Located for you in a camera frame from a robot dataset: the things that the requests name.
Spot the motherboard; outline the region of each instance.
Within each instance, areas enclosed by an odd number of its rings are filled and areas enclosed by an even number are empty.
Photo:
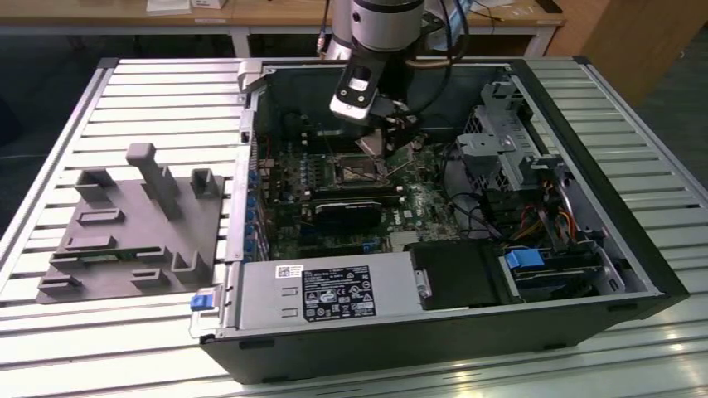
[[[440,192],[443,144],[425,145],[421,137],[377,159],[337,153],[341,147],[321,133],[324,145],[309,145],[312,135],[284,143],[276,160],[268,143],[261,147],[272,260],[387,253],[460,237]]]

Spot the desk leg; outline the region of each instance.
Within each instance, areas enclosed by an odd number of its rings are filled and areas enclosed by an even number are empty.
[[[543,56],[545,54],[545,50],[549,48],[551,39],[553,38],[553,33],[556,33],[556,28],[556,26],[552,26],[539,27],[536,29],[536,35],[531,39],[524,56]]]
[[[233,27],[231,29],[231,41],[233,42],[233,52],[236,53],[237,58],[251,58],[248,35],[248,27]]]

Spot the barcode sticker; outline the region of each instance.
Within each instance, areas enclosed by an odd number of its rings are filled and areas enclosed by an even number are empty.
[[[303,276],[303,265],[279,265],[276,267],[276,278],[300,278]]]

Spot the gray plastic peg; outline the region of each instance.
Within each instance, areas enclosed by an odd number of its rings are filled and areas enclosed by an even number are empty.
[[[177,185],[167,167],[160,168],[155,162],[155,146],[151,143],[132,143],[125,160],[143,174],[147,195],[157,201],[159,208],[168,220],[181,217],[181,209],[175,200]]]

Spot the black plastic cover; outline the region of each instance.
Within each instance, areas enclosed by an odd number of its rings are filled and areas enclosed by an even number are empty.
[[[512,303],[493,244],[488,240],[441,240],[409,246],[412,267],[427,272],[432,291],[425,310],[489,307]]]

